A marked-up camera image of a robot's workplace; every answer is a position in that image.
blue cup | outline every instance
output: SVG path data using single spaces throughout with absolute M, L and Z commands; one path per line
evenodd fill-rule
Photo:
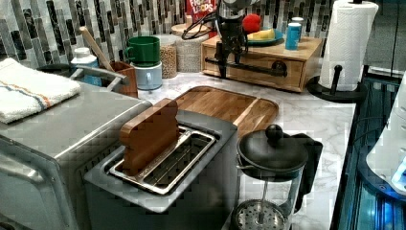
M 286 50 L 298 50 L 299 39 L 301 36 L 301 24 L 297 22 L 289 23 L 286 32 Z

white marble countertop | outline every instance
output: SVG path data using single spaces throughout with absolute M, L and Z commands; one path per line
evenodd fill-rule
M 174 99 L 197 85 L 209 85 L 271 100 L 280 107 L 274 123 L 280 125 L 284 132 L 305 133 L 323 143 L 312 192 L 304 197 L 302 209 L 294 215 L 293 229 L 329 229 L 355 104 L 331 103 L 318 99 L 307 91 L 302 94 L 289 93 L 235 80 L 188 73 L 179 73 L 173 79 L 163 80 L 159 89 L 139 91 L 139 98 L 155 104 L 164 98 Z M 248 180 L 245 183 L 246 186 L 251 186 Z

plate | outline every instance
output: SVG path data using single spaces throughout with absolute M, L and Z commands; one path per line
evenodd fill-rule
M 277 41 L 283 38 L 283 33 L 274 29 L 275 31 L 275 38 L 274 39 L 266 39 L 266 40 L 248 40 L 249 46 L 271 46 L 274 45 Z

paper towel roll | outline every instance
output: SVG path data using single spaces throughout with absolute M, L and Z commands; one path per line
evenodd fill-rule
M 338 91 L 352 91 L 361 78 L 361 67 L 378 6 L 371 2 L 352 4 L 334 2 L 329 25 L 325 57 L 319 83 L 331 88 L 334 67 L 343 66 Z

wooden cutting board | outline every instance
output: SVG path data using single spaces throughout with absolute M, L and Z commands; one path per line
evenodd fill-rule
M 266 129 L 278 115 L 276 103 L 210 86 L 197 86 L 175 99 L 178 108 L 232 122 L 238 137 Z

